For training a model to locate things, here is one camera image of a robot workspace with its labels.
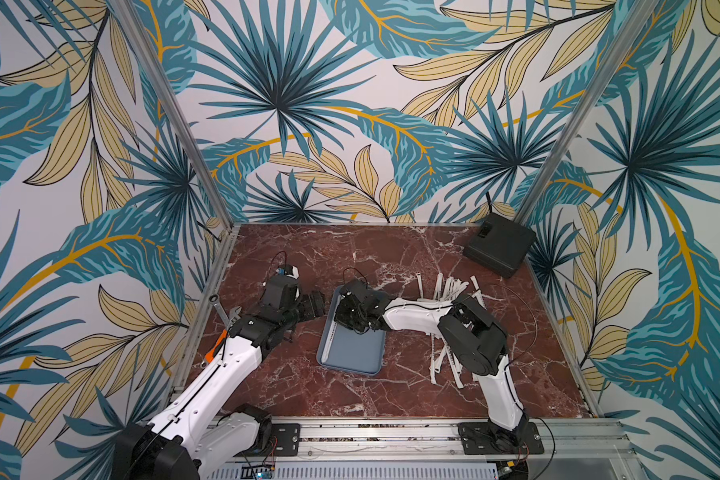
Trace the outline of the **blue plastic storage tray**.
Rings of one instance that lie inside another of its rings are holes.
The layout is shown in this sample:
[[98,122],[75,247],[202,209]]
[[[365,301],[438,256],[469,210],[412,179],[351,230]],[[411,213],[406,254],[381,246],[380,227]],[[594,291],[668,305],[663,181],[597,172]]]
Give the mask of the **blue plastic storage tray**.
[[339,325],[335,321],[339,300],[340,289],[336,288],[316,354],[317,362],[333,370],[375,376],[382,368],[386,332],[369,330],[359,334]]

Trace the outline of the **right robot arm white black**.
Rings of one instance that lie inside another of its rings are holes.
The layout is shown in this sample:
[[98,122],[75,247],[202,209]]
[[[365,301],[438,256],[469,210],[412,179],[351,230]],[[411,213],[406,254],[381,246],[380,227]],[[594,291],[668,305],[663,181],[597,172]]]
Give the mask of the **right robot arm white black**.
[[508,335],[477,299],[407,300],[353,280],[339,289],[334,320],[358,334],[368,330],[417,331],[442,339],[476,377],[492,425],[513,434],[528,423],[510,371]]

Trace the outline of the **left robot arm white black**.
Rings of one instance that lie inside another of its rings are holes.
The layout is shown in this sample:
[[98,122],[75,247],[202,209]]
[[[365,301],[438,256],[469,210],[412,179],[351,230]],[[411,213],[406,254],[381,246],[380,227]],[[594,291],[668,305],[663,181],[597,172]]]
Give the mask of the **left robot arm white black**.
[[238,454],[263,451],[272,430],[267,412],[243,405],[219,426],[210,424],[287,331],[324,313],[324,294],[303,292],[296,271],[273,275],[252,311],[230,324],[211,362],[179,397],[116,437],[111,478],[205,479]]

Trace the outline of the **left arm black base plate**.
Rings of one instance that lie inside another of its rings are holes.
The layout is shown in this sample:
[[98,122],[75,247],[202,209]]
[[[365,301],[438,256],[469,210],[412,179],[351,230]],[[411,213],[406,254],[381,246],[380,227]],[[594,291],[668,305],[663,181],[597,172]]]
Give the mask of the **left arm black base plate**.
[[249,449],[238,457],[295,457],[299,452],[301,425],[299,423],[275,423],[266,425]]

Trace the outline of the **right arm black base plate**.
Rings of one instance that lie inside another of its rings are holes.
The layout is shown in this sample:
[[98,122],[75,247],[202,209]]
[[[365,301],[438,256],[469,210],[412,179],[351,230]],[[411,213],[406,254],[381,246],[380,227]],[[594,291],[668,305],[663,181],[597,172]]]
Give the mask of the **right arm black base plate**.
[[462,422],[457,425],[465,455],[539,455],[545,452],[534,423],[521,423],[506,430],[490,422]]

